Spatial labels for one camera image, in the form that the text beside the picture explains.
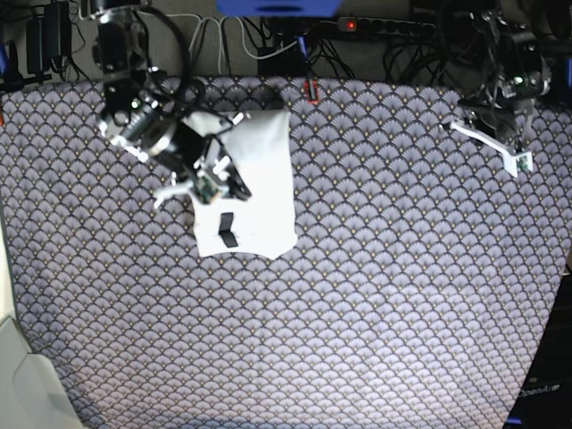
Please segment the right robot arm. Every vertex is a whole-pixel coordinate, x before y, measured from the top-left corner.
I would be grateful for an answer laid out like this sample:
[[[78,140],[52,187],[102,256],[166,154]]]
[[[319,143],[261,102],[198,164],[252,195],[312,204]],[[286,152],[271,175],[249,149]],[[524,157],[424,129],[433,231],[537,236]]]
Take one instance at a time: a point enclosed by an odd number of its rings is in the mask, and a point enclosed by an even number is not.
[[[162,22],[179,45],[181,75],[174,91],[166,89],[164,72],[152,63],[142,13]],[[205,205],[219,198],[248,200],[251,192],[223,142],[248,116],[206,109],[206,88],[190,75],[185,39],[173,21],[140,1],[84,1],[80,16],[97,25],[92,55],[103,73],[102,137],[172,174],[171,185],[156,191],[155,205],[184,194]]]

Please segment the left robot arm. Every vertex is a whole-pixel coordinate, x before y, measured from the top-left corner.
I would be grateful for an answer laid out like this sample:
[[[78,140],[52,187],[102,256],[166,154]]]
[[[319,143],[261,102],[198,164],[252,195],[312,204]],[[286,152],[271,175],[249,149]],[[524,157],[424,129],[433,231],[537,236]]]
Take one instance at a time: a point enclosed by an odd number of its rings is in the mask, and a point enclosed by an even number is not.
[[[475,73],[475,89],[459,100],[461,115],[445,122],[519,171],[532,167],[523,139],[551,71],[526,24],[505,17],[500,1],[438,1],[435,27],[442,59]]]

